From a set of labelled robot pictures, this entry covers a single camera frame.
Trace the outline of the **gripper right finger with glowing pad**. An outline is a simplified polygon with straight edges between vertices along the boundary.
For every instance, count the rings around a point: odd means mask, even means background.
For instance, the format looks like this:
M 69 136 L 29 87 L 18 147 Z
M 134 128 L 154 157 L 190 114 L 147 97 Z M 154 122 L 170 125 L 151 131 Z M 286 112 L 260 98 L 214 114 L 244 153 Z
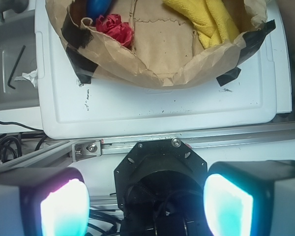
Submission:
M 215 162 L 204 209 L 215 236 L 295 236 L 295 160 Z

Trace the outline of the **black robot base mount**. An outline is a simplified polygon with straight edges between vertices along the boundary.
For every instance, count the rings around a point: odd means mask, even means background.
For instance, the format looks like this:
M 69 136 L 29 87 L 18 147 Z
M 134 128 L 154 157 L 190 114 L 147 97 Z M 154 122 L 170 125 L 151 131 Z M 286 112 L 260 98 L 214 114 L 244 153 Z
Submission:
M 132 148 L 114 171 L 120 234 L 211 235 L 203 203 L 206 177 L 206 161 L 187 147 L 167 153 Z

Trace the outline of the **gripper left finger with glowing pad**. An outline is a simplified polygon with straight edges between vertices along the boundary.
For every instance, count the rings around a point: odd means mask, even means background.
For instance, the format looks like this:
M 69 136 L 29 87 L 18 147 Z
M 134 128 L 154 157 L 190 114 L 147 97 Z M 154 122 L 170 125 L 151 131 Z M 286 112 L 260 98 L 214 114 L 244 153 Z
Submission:
M 0 236 L 82 236 L 89 206 L 75 168 L 0 168 Z

